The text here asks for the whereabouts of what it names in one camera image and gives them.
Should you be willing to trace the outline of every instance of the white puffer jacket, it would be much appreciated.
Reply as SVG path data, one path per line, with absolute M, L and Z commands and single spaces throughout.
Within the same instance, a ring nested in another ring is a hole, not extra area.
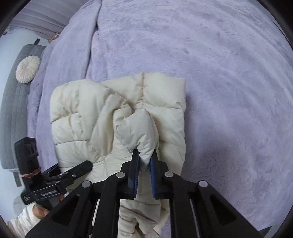
M 103 181 L 119 172 L 137 148 L 141 170 L 137 198 L 120 203 L 118 237 L 158 237 L 169 211 L 153 199 L 148 164 L 157 149 L 169 170 L 180 174 L 185 159 L 185 80 L 141 73 L 97 83 L 77 80 L 56 88 L 51 97 L 52 135 L 64 172 L 93 162 L 85 180 Z

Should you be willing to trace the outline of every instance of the blue gripper pad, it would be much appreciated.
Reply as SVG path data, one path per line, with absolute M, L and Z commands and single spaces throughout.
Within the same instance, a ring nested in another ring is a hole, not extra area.
M 153 158 L 153 156 L 151 157 L 151 161 L 150 161 L 150 171 L 151 171 L 151 190 L 153 192 L 153 197 L 156 198 L 156 188 L 157 188 L 157 184 L 156 184 L 156 173 L 155 173 L 155 159 Z
M 129 188 L 133 189 L 133 196 L 136 198 L 137 185 L 138 185 L 138 173 L 139 173 L 139 152 L 138 150 L 133 150 L 127 185 Z

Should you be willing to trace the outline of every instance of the black clamp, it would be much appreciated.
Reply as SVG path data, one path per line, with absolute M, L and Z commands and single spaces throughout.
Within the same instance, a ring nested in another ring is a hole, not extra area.
M 49 199 L 66 194 L 66 188 L 93 167 L 90 161 L 84 161 L 61 174 L 56 164 L 40 173 L 35 138 L 23 138 L 14 146 L 20 174 L 24 175 L 22 179 L 25 189 L 21 192 L 21 199 L 25 205 L 36 202 L 51 210 L 53 207 Z
M 150 161 L 155 199 L 169 199 L 172 238 L 261 238 L 260 233 L 206 181 L 192 183 L 168 170 L 154 151 Z M 105 181 L 84 181 L 26 238 L 116 238 L 120 199 L 135 199 L 139 152 Z M 94 225 L 94 211 L 100 200 Z

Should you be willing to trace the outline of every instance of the bed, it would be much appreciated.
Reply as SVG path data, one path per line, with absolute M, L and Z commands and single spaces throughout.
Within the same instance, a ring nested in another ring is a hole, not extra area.
M 208 181 L 261 230 L 293 204 L 292 62 L 285 36 L 246 0 L 90 0 L 44 50 L 28 136 L 45 170 L 57 162 L 49 117 L 57 86 L 140 72 L 185 78 L 182 177 Z

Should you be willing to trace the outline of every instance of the white round pillow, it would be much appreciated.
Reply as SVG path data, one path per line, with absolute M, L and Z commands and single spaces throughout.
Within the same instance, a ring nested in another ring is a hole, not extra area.
M 24 58 L 16 69 L 17 81 L 22 84 L 32 81 L 39 69 L 40 63 L 41 59 L 35 55 Z

